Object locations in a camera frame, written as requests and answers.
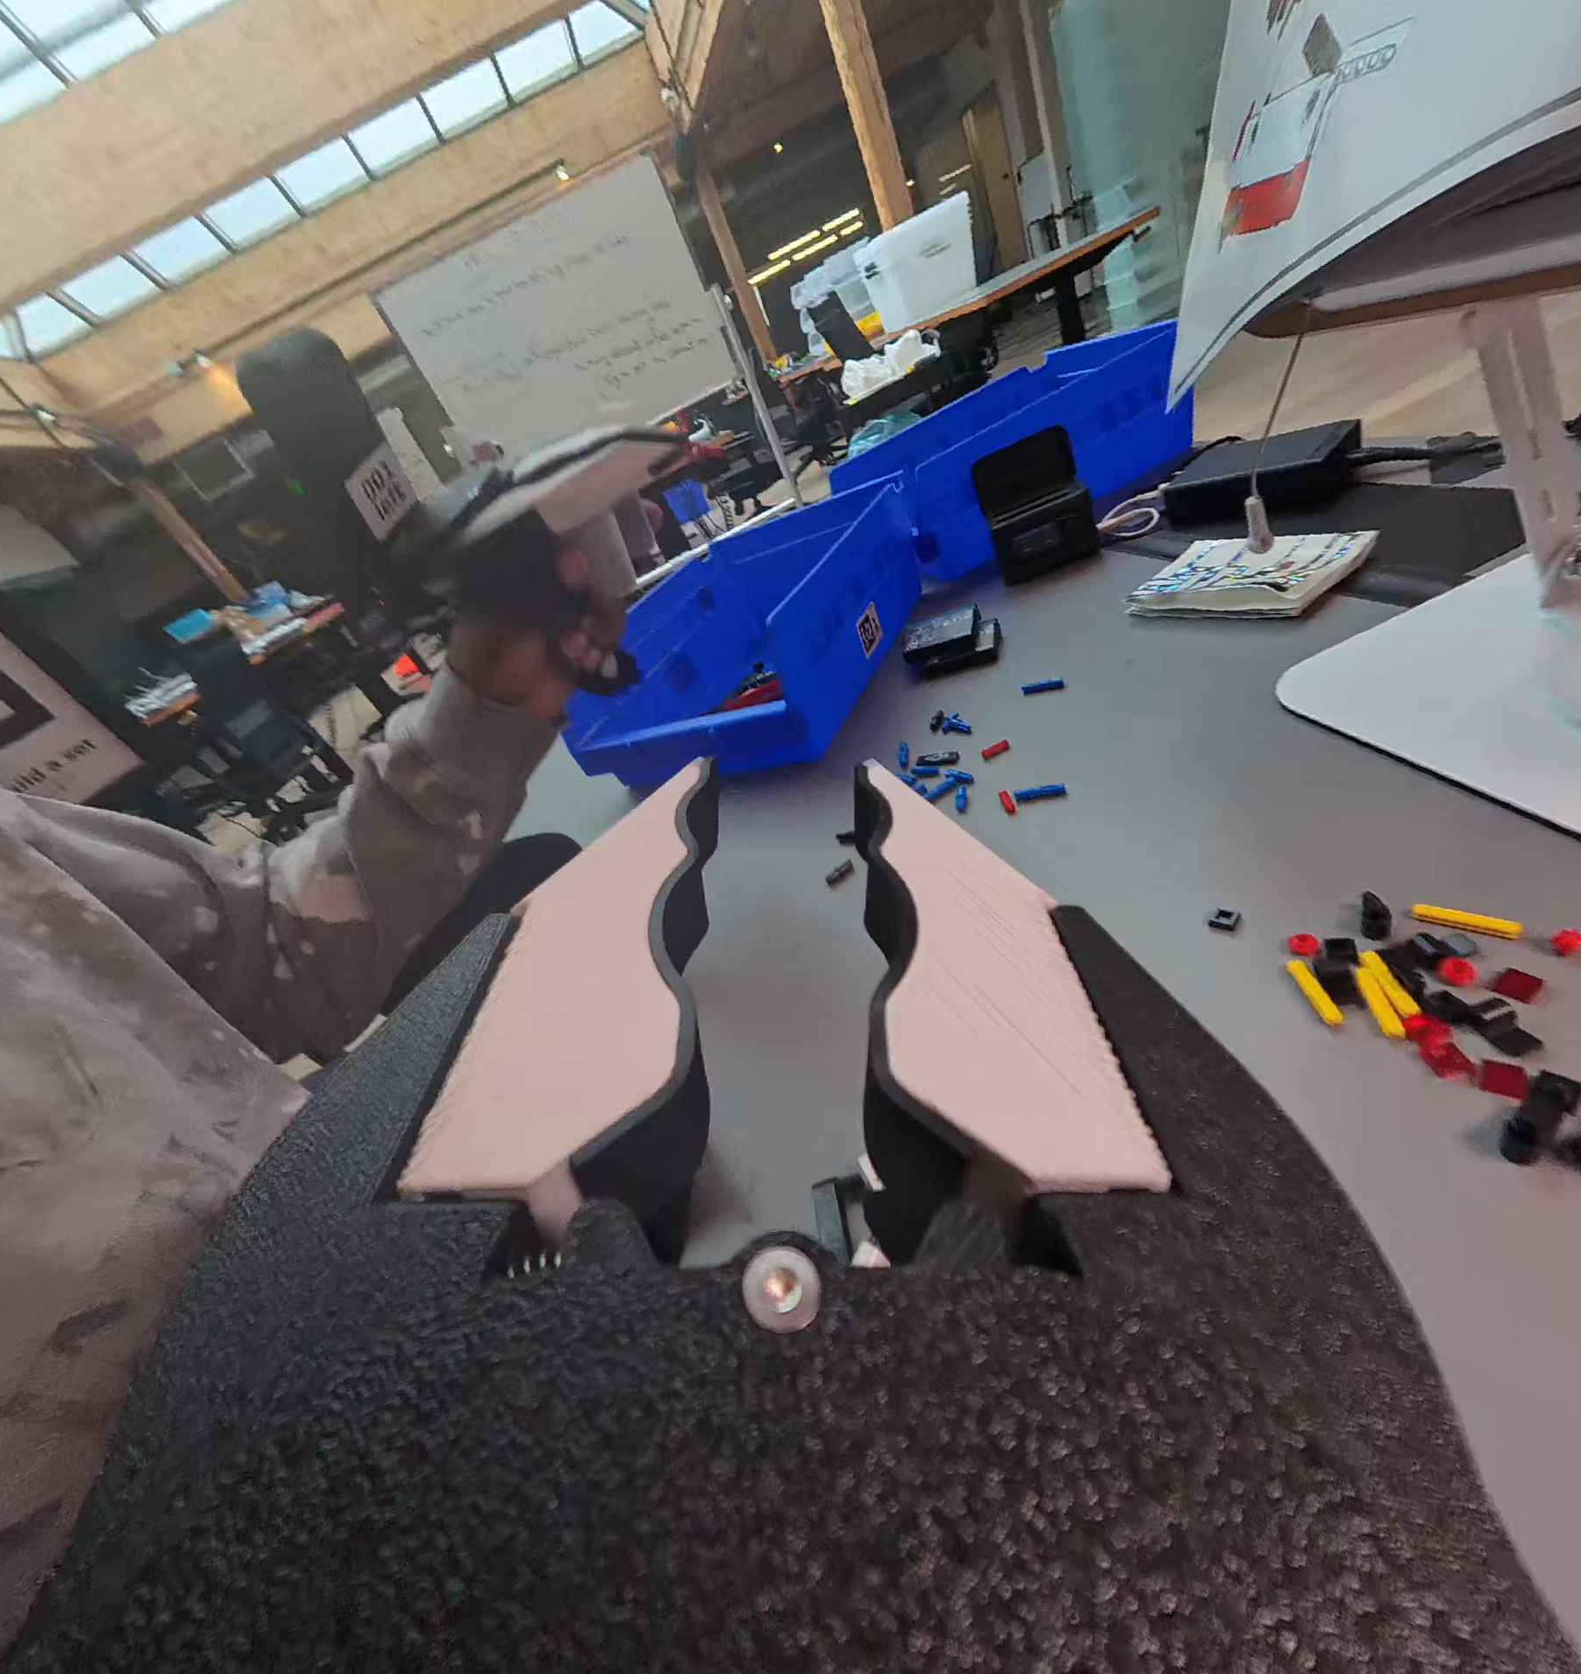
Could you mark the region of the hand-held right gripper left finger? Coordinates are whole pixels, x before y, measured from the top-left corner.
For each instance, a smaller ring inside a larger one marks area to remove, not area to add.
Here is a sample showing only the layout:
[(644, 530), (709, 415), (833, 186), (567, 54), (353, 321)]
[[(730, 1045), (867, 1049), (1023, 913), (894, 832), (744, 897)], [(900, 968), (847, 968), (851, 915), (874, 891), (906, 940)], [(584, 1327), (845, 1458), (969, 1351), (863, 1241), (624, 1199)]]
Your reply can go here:
[(555, 1256), (616, 1203), (679, 1264), (713, 1100), (687, 972), (719, 781), (697, 759), (507, 915), (399, 1152), (399, 1201), (515, 1205)]

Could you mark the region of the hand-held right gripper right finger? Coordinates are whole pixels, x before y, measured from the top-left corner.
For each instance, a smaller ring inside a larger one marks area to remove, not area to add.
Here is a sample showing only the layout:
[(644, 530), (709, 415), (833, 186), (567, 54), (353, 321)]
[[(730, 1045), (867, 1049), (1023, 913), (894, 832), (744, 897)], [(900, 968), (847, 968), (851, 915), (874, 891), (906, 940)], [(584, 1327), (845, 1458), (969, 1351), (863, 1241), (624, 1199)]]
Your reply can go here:
[(863, 1217), (912, 1264), (951, 1205), (1028, 1241), (1060, 1197), (1159, 1197), (1174, 1177), (1066, 938), (1066, 911), (884, 765), (855, 769), (869, 1002)]

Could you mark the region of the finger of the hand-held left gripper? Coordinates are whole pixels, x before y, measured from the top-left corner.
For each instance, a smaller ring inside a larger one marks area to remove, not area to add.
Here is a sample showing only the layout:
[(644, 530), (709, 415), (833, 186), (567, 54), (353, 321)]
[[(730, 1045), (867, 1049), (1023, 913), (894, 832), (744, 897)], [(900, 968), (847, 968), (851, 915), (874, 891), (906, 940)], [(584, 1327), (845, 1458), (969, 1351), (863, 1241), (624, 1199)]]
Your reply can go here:
[(525, 516), (572, 534), (695, 461), (697, 445), (667, 427), (576, 433), (492, 469), (466, 502), (464, 536), (486, 538)]

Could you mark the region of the person's left forearm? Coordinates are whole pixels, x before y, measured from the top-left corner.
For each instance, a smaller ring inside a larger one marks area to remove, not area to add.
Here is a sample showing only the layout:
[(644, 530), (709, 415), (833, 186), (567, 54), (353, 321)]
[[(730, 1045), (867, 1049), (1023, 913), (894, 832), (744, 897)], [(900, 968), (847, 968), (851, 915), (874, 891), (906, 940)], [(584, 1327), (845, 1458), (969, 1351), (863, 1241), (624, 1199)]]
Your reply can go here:
[(444, 668), (363, 751), (334, 814), (259, 852), (253, 976), (221, 1010), (270, 1059), (328, 1063), (383, 1013), (403, 964), (503, 846), (559, 727)]

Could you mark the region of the grey desk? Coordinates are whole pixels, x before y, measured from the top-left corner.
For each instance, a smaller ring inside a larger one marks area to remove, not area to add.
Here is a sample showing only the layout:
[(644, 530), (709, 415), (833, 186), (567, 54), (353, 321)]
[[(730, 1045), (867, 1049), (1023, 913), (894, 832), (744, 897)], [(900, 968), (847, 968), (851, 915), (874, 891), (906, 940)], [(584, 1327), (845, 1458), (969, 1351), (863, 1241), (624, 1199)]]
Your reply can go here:
[[(1388, 617), (1332, 599), (1305, 621), (1137, 621), (1145, 567), (1109, 556), (1009, 597), (1001, 660), (932, 692), (898, 658), (815, 765), (728, 779), (689, 968), (713, 1087), (697, 1264), (813, 1231), (809, 1187), (861, 1152), (865, 1004), (884, 964), (863, 879), (839, 887), (853, 767), (918, 745), (938, 702), (1005, 735), (1068, 796), (961, 822), (1054, 901), (1090, 911), (1234, 1053), (1356, 1205), (1429, 1337), (1480, 1477), (1581, 1649), (1581, 1173), (1514, 1167), (1502, 1106), (1431, 1079), (1364, 1017), (1321, 1027), (1281, 972), (1293, 933), (1350, 931), (1362, 891), (1581, 931), (1581, 844), (1301, 723), (1291, 666)], [(1581, 1081), (1581, 958), (1512, 954), (1551, 988), (1528, 1027)]]

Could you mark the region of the wooden background desk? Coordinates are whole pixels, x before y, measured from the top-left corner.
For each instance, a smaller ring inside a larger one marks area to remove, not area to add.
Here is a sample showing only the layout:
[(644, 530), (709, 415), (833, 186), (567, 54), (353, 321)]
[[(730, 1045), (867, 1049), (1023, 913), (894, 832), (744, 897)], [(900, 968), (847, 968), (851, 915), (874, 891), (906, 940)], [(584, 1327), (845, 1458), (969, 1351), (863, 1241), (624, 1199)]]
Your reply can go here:
[(1161, 208), (1155, 204), (1086, 240), (1007, 269), (995, 281), (955, 301), (951, 307), (922, 319), (914, 330), (920, 334), (940, 332), (951, 323), (989, 315), (1019, 295), (1050, 291), (1060, 346), (1080, 346), (1086, 342), (1086, 317), (1074, 283), (1099, 269), (1113, 252), (1145, 236), (1159, 216)]

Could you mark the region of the person's left hand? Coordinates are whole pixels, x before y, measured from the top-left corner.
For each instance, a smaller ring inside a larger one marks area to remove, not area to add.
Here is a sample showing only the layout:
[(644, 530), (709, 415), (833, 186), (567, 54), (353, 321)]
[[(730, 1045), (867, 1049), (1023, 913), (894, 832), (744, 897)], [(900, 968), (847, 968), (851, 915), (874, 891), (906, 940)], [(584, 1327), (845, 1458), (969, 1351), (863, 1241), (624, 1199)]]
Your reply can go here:
[(565, 540), (557, 550), (557, 575), (567, 591), (584, 597), (584, 609), (559, 636), (533, 623), (525, 607), (499, 613), (466, 613), (456, 619), (446, 664), (478, 700), (563, 727), (576, 696), (576, 678), (596, 676), (622, 648), (624, 611), (592, 577), (584, 548)]

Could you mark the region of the whiteboard on stand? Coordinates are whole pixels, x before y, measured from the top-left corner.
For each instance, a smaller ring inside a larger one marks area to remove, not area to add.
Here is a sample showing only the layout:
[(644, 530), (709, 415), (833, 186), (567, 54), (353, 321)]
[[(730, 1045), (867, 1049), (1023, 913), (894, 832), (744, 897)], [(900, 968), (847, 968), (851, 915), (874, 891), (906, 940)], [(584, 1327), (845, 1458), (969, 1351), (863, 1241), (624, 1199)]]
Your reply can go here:
[(732, 321), (644, 151), (389, 285), (375, 307), (446, 415), (509, 459), (663, 423), (738, 382), (764, 419)]

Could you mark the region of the blue bin with square tag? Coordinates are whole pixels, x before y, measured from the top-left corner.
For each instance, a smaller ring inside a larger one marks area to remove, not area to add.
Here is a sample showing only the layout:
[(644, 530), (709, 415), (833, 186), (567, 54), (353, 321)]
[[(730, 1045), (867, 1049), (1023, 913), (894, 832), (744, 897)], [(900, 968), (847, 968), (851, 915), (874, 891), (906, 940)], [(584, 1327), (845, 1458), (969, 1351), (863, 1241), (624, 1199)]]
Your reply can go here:
[[(831, 496), (717, 542), (626, 617), (640, 682), (571, 702), (578, 771), (659, 786), (709, 759), (726, 777), (819, 761), (922, 597), (896, 484)], [(719, 713), (762, 666), (784, 702)]]

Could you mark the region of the clear storage boxes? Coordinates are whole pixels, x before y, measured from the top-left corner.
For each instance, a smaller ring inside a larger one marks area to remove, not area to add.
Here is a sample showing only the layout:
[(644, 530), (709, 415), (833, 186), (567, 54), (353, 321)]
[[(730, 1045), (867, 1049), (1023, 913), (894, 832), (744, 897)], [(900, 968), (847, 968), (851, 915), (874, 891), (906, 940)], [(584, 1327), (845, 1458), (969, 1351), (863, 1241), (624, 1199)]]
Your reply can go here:
[(938, 200), (855, 252), (855, 267), (886, 336), (918, 328), (977, 289), (971, 200)]

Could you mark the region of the pile of yellow red pieces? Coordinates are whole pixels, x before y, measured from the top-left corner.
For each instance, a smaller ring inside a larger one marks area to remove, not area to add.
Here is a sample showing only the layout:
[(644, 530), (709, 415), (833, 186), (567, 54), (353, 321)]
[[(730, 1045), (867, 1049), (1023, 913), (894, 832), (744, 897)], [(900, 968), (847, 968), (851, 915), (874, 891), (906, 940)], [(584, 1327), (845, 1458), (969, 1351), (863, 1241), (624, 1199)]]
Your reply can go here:
[(1399, 917), (1364, 893), (1356, 935), (1293, 933), (1281, 970), (1321, 1027), (1342, 1031), (1360, 1012), (1431, 1079), (1502, 1106), (1494, 1148), (1504, 1162), (1581, 1173), (1581, 1081), (1544, 1063), (1550, 1047), (1526, 1021), (1551, 984), (1526, 966), (1486, 968), (1488, 942), (1528, 942), (1553, 960), (1581, 956), (1579, 929), (1532, 938), (1520, 921), (1439, 905)]

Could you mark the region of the person's grey sweatshirt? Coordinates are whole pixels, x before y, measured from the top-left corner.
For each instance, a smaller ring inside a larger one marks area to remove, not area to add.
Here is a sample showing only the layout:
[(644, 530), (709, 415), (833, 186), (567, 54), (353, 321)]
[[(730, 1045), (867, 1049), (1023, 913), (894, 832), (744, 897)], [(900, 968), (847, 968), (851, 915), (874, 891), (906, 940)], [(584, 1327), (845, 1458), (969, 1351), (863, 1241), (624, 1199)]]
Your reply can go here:
[(318, 838), (241, 858), (0, 785), (0, 1659), (209, 1223), (304, 1100)]

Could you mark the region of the shiny sticker sheet packet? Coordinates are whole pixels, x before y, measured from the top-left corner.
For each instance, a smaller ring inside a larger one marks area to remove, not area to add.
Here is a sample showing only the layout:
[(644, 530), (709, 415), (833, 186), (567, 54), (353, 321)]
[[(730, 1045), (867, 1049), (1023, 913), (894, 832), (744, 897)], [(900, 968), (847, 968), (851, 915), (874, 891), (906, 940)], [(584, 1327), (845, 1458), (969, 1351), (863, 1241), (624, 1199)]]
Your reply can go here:
[(1257, 554), (1246, 540), (1200, 540), (1127, 597), (1137, 619), (1295, 621), (1352, 581), (1376, 554), (1378, 532), (1275, 536)]

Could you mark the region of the black power adapter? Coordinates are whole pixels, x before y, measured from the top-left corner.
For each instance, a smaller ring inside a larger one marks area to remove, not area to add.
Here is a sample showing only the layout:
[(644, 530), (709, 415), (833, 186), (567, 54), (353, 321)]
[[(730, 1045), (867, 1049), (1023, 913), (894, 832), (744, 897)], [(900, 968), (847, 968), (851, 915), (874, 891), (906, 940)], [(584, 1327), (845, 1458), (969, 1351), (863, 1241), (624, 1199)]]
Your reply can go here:
[(1242, 524), (1249, 494), (1261, 498), (1267, 514), (1323, 506), (1346, 492), (1362, 445), (1360, 419), (1253, 443), (1222, 441), (1192, 457), (1161, 486), (1161, 518), (1174, 530)]

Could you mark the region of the instruction manual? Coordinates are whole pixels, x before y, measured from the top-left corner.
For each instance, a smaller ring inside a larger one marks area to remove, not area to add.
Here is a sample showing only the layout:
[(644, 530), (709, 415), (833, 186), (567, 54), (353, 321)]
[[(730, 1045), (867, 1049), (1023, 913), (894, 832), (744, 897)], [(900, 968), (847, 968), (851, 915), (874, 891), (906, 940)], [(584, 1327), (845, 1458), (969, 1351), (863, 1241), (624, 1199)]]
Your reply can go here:
[(1169, 404), (1240, 334), (1581, 291), (1581, 3), (1232, 5)]

